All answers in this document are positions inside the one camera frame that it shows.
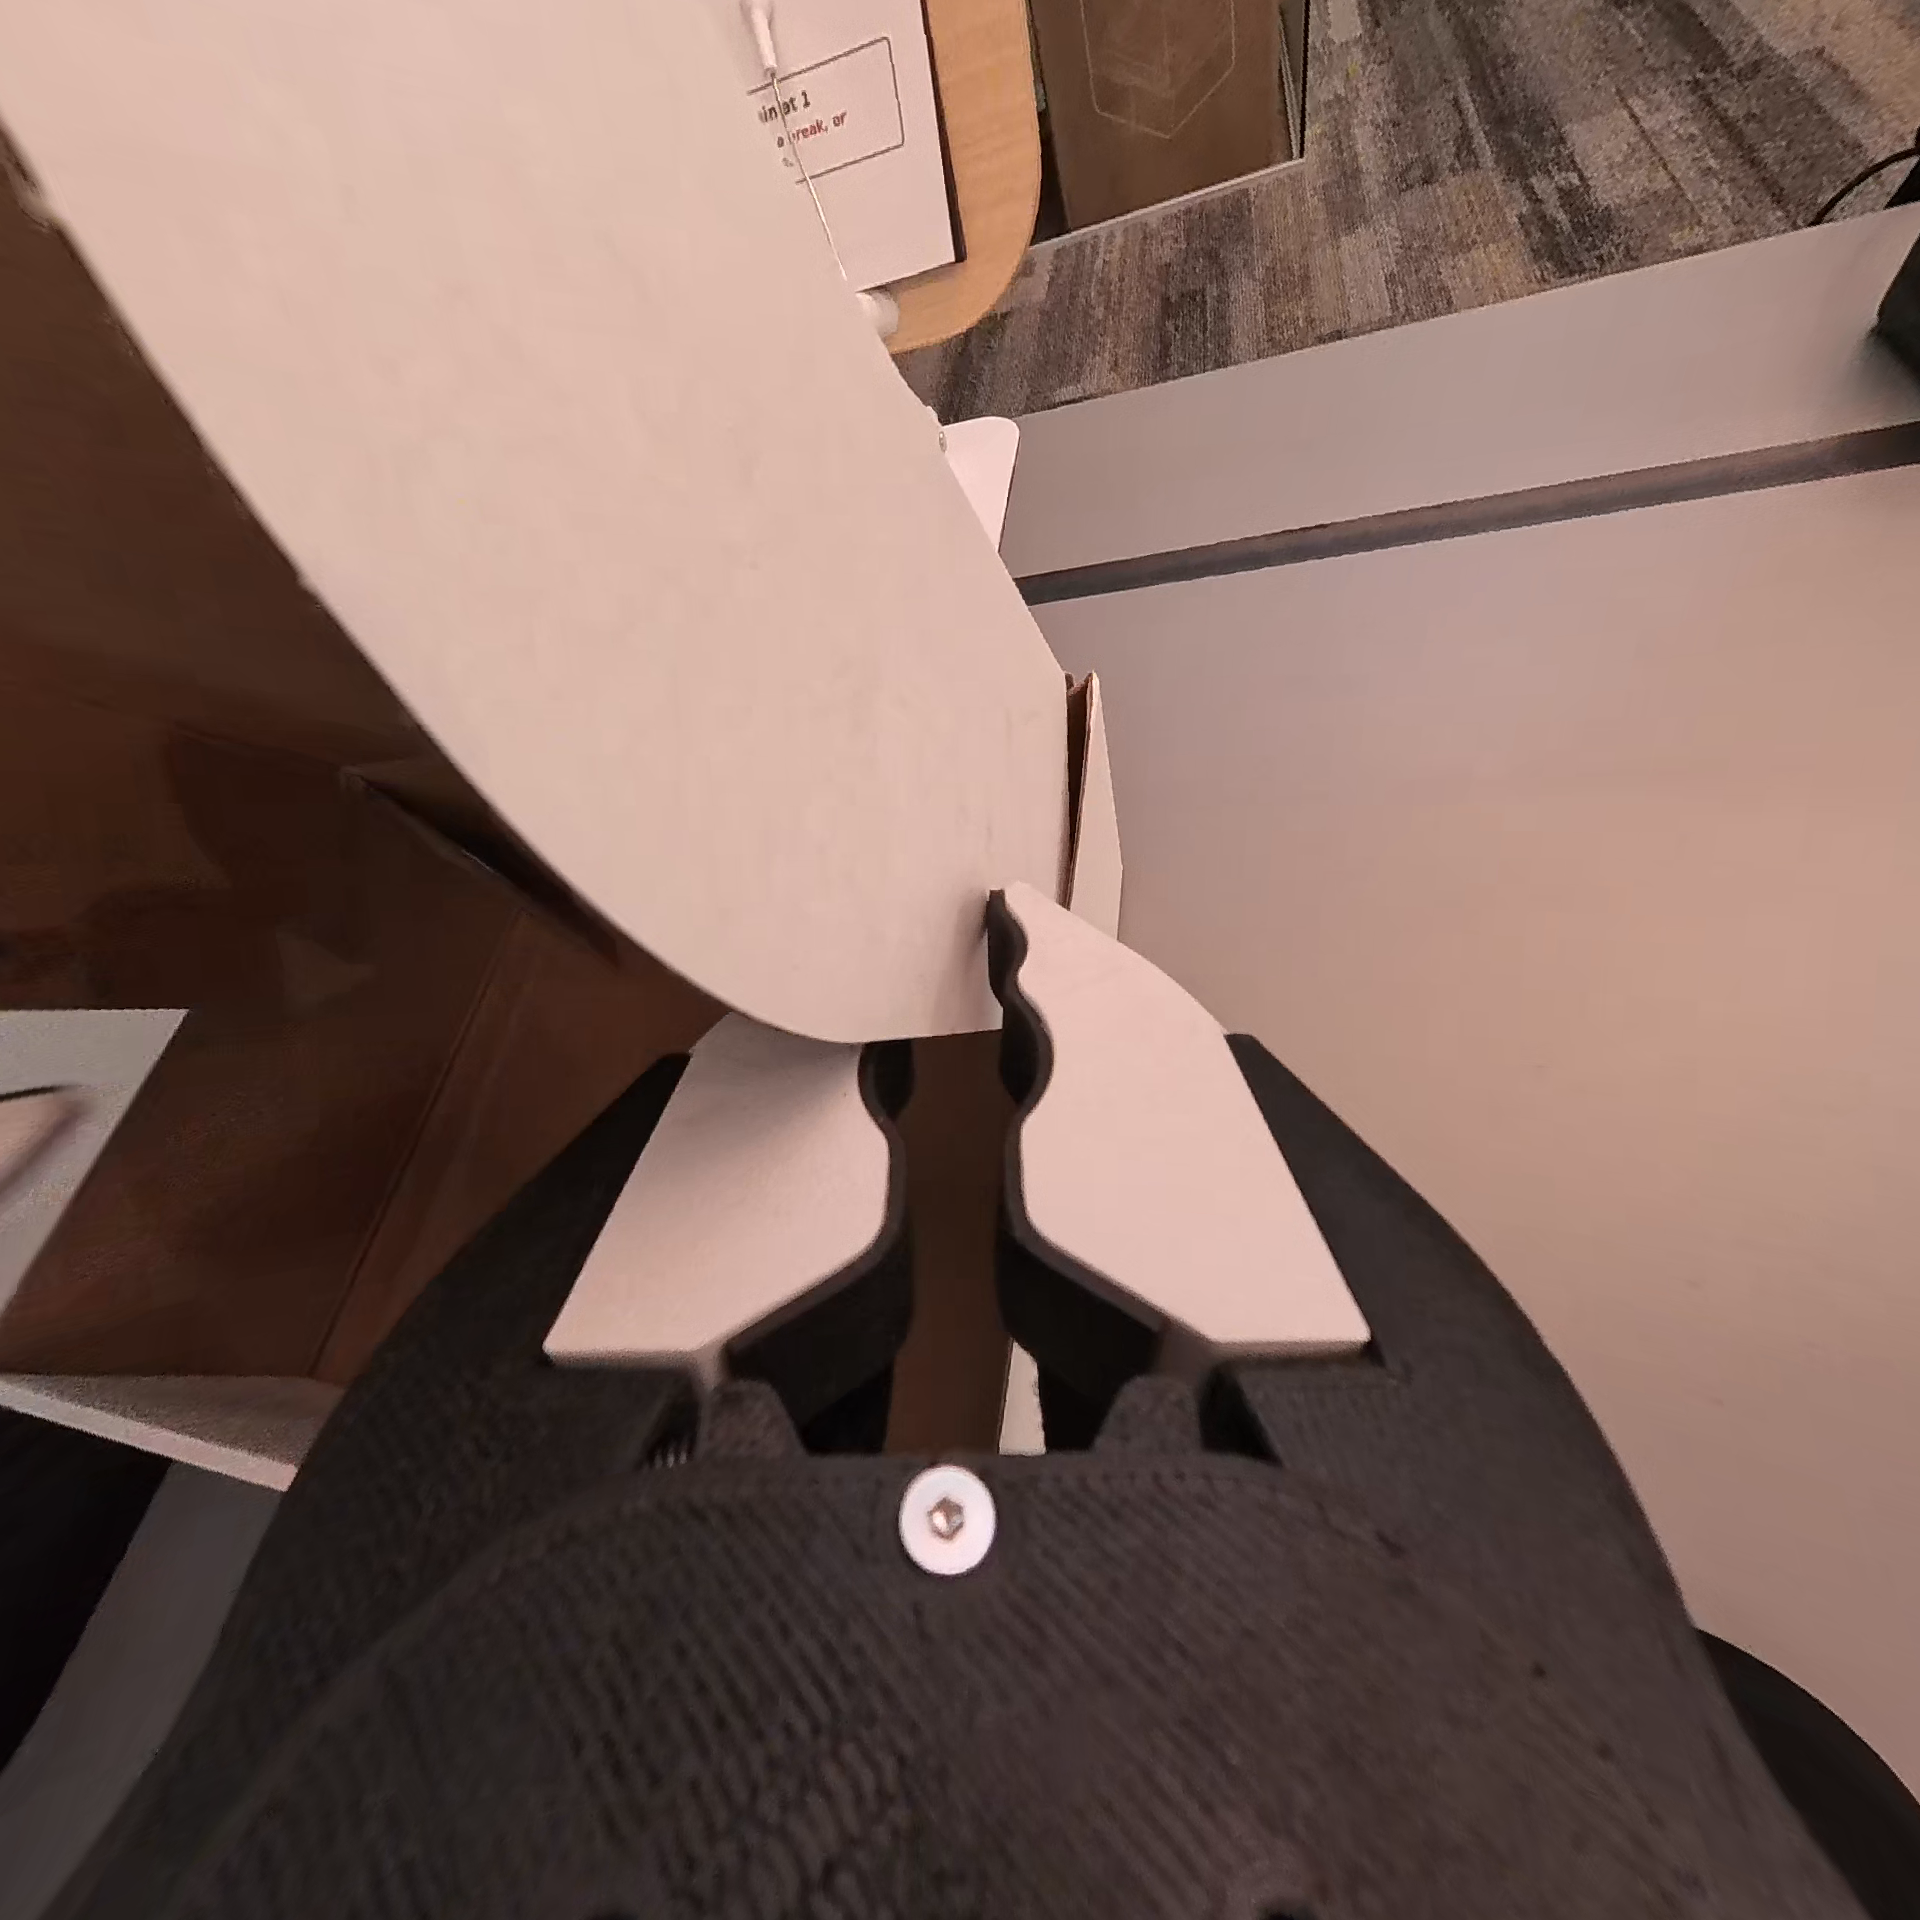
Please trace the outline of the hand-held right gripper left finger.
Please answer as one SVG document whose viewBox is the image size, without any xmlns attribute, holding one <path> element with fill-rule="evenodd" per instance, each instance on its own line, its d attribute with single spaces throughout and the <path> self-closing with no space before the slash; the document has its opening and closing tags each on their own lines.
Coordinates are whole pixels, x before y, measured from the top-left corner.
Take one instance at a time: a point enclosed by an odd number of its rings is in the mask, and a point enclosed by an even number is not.
<svg viewBox="0 0 1920 1920">
<path fill-rule="evenodd" d="M 795 1424 L 882 1424 L 914 1308 L 908 1041 L 715 1025 L 543 1337 L 558 1368 L 769 1385 Z"/>
</svg>

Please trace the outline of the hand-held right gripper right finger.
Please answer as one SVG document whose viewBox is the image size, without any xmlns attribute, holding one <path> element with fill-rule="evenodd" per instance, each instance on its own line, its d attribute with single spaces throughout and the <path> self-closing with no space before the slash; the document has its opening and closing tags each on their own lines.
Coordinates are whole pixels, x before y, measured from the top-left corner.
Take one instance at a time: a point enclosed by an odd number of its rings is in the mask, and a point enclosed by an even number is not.
<svg viewBox="0 0 1920 1920">
<path fill-rule="evenodd" d="M 1369 1361 L 1374 1333 L 1237 1042 L 1173 977 L 1030 885 L 988 907 L 1014 1105 L 998 1319 L 1045 1450 L 1087 1450 L 1123 1388 L 1201 1401 L 1229 1370 Z"/>
</svg>

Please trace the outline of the cardboard box with lid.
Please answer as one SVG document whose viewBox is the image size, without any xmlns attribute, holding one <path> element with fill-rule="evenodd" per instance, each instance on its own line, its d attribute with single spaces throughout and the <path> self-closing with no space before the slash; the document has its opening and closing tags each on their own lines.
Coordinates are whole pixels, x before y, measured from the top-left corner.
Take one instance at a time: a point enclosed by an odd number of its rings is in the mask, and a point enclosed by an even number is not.
<svg viewBox="0 0 1920 1920">
<path fill-rule="evenodd" d="M 4 1410 L 286 1488 L 725 1020 L 998 1020 L 1068 691 L 700 5 L 4 5 Z"/>
</svg>

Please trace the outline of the black mesh cushion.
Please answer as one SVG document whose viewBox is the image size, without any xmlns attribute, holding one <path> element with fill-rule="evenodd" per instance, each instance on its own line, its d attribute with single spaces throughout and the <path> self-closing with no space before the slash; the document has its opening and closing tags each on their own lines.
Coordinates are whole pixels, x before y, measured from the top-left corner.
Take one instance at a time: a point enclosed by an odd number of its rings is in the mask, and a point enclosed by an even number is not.
<svg viewBox="0 0 1920 1920">
<path fill-rule="evenodd" d="M 1853 1729 L 1751 1653 L 1698 1633 L 1766 1771 L 1863 1911 L 1918 1915 L 1918 1803 Z"/>
</svg>

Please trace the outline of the round wooden board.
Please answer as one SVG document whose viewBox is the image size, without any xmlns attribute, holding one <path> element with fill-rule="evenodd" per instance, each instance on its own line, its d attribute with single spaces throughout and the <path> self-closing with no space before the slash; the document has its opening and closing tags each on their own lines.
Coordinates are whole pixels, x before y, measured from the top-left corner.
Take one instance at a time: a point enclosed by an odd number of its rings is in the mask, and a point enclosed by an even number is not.
<svg viewBox="0 0 1920 1920">
<path fill-rule="evenodd" d="M 1039 95 L 1025 3 L 925 3 L 964 258 L 897 287 L 893 359 L 978 325 L 1009 293 L 1039 212 Z"/>
</svg>

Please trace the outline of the white printed paper sheet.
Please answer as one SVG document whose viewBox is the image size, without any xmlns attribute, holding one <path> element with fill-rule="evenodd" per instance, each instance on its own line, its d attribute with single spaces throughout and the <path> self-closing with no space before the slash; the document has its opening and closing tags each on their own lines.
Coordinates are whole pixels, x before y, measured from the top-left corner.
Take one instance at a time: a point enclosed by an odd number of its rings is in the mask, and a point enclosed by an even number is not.
<svg viewBox="0 0 1920 1920">
<path fill-rule="evenodd" d="M 749 100 L 854 296 L 964 258 L 922 3 L 735 5 Z"/>
</svg>

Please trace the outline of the brown printed carton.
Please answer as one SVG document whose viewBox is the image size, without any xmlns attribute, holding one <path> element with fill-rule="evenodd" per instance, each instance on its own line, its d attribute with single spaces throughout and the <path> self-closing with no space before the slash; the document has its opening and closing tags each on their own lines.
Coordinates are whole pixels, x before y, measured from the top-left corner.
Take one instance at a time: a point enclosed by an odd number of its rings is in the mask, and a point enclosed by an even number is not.
<svg viewBox="0 0 1920 1920">
<path fill-rule="evenodd" d="M 1307 3 L 1029 3 L 1037 239 L 1298 160 L 1310 21 Z"/>
</svg>

